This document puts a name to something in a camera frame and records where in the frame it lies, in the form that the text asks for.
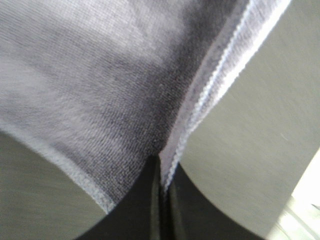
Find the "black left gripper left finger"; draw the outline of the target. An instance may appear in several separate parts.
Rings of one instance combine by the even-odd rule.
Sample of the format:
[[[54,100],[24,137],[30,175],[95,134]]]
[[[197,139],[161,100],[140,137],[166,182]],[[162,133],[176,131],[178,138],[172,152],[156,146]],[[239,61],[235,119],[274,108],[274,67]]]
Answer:
[[[150,156],[119,204],[78,240],[159,240],[160,160]]]

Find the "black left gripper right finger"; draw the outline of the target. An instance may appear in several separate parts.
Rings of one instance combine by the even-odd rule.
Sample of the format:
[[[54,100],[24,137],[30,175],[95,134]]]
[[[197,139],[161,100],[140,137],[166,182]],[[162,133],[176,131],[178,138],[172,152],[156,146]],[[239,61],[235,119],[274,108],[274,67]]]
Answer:
[[[168,240],[261,240],[213,205],[179,164],[168,189]]]

